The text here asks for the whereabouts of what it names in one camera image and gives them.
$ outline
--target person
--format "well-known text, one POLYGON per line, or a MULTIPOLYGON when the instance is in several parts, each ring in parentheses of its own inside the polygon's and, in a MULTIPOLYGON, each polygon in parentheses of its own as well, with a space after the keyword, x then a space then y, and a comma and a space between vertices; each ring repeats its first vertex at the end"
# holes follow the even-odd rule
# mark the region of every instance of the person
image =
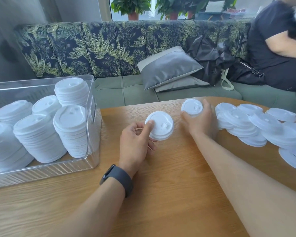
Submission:
MULTIPOLYGON (((182 120, 249 235, 296 237, 296 192, 216 143, 216 115, 206 100, 203 106, 202 113, 194 118, 182 112, 182 120)), ((146 155, 157 149, 149 139, 153 125, 153 122, 146 125, 137 122, 122 131, 119 167, 130 178, 138 171, 146 155)), ((119 181, 107 178, 49 237, 108 236, 125 193, 119 181)))
POLYGON ((296 91, 296 0, 276 0, 253 20, 248 34, 249 63, 267 85, 296 91))

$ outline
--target wooden table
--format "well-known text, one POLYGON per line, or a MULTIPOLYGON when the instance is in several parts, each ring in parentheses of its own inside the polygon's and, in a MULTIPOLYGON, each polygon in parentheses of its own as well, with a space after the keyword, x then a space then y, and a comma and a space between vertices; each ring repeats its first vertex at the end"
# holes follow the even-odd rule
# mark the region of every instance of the wooden table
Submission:
MULTIPOLYGON (((213 105, 245 101, 207 97, 213 105)), ((134 178, 134 191, 123 203, 110 236, 239 236, 247 237, 237 214, 213 172, 181 125, 184 99, 101 110, 100 164, 94 170, 0 189, 0 237, 38 237, 72 213, 99 186, 103 173, 118 163, 123 128, 166 111, 174 120, 172 136, 157 143, 134 178)), ((272 178, 296 191, 296 169, 286 164, 278 147, 255 148, 227 131, 218 143, 272 178)))

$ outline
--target flower pot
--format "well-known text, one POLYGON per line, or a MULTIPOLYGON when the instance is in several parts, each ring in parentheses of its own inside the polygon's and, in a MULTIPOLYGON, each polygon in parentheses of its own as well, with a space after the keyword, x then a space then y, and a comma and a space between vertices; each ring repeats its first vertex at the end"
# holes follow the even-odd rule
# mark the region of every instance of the flower pot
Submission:
POLYGON ((187 18, 188 19, 192 19, 193 15, 194 15, 194 11, 188 11, 187 12, 187 18))
POLYGON ((128 14, 128 20, 129 21, 138 21, 139 20, 139 13, 132 12, 128 14))
POLYGON ((170 18, 170 20, 177 20, 178 15, 179 15, 178 12, 172 12, 172 13, 170 13, 169 18, 170 18))

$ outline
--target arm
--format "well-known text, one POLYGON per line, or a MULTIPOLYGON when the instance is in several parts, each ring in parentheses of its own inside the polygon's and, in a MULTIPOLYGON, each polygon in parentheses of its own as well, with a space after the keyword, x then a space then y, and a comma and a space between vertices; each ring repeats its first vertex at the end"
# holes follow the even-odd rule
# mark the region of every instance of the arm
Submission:
MULTIPOLYGON (((133 178, 147 153, 157 147, 149 139, 153 121, 146 125, 133 123, 123 130, 120 139, 119 167, 133 178)), ((49 237, 105 237, 125 198, 125 189, 116 179, 109 177, 64 223, 49 237)))
POLYGON ((296 237, 296 192, 217 144, 216 115, 203 104, 201 115, 182 118, 249 235, 296 237))
POLYGON ((288 31, 271 36, 265 42, 274 53, 296 58, 296 40, 288 36, 288 31))

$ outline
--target watch strap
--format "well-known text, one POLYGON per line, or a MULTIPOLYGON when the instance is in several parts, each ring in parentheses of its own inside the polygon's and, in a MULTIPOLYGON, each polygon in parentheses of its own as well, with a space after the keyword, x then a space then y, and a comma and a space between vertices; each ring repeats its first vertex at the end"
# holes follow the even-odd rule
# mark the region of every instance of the watch strap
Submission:
POLYGON ((133 190, 133 182, 130 176, 124 171, 122 168, 118 166, 114 166, 113 169, 108 173, 106 179, 108 177, 113 177, 118 180, 122 184, 125 189, 125 197, 128 197, 133 190))

